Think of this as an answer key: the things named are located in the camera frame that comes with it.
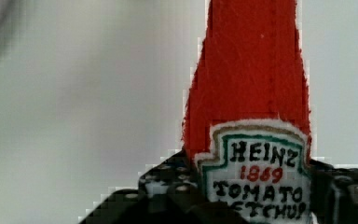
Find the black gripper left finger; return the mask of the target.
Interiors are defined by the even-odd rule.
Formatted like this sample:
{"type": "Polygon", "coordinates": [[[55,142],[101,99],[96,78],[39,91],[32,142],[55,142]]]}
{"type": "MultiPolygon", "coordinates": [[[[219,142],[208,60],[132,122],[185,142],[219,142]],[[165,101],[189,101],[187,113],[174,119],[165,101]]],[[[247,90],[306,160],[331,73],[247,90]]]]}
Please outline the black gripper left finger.
{"type": "Polygon", "coordinates": [[[206,199],[198,180],[180,151],[142,175],[137,189],[113,192],[79,224],[249,224],[227,203],[206,199]]]}

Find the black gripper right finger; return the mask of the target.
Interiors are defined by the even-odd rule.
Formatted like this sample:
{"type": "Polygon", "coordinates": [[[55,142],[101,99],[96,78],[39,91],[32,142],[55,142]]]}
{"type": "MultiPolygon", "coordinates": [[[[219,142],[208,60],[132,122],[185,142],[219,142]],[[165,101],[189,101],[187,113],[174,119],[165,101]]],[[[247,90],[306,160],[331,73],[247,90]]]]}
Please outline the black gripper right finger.
{"type": "Polygon", "coordinates": [[[319,224],[358,224],[358,168],[310,161],[310,211],[319,224]]]}

